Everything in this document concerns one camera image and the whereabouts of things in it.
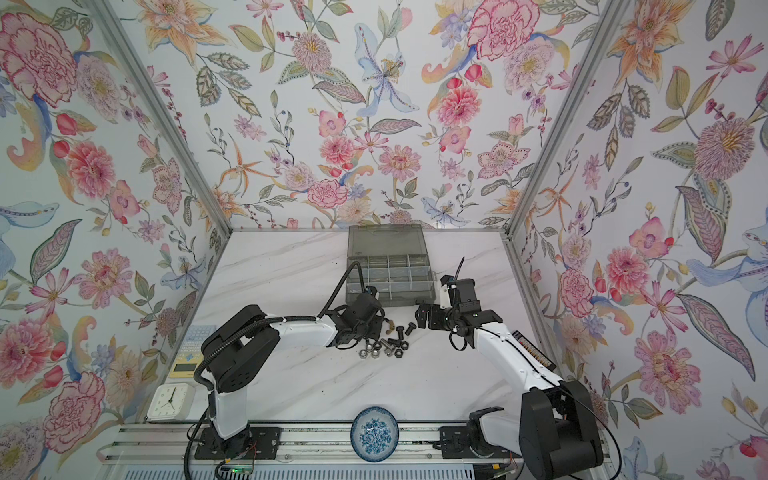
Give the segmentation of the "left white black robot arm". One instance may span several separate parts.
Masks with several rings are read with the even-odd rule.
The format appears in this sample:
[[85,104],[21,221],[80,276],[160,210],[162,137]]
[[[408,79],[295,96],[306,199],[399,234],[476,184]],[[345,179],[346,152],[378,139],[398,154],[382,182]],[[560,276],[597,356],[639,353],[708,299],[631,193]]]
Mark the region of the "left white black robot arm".
[[257,305],[242,308],[203,342],[203,360],[193,373],[207,391],[207,418],[218,439],[228,441],[249,428],[247,388],[273,353],[377,341],[383,320],[373,287],[352,304],[324,307],[317,316],[270,317]]

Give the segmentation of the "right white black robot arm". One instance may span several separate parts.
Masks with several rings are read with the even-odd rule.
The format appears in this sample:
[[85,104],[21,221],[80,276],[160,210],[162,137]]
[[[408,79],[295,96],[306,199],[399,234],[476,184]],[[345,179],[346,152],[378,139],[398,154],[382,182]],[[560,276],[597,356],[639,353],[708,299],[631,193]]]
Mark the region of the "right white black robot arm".
[[462,350],[481,354],[521,396],[517,416],[501,407],[469,415],[466,431],[473,453],[487,457],[505,449],[518,454],[536,479],[574,476],[602,465],[599,417],[587,389],[564,381],[523,334],[483,308],[474,280],[443,276],[438,303],[419,305],[415,318],[420,328],[463,339]]

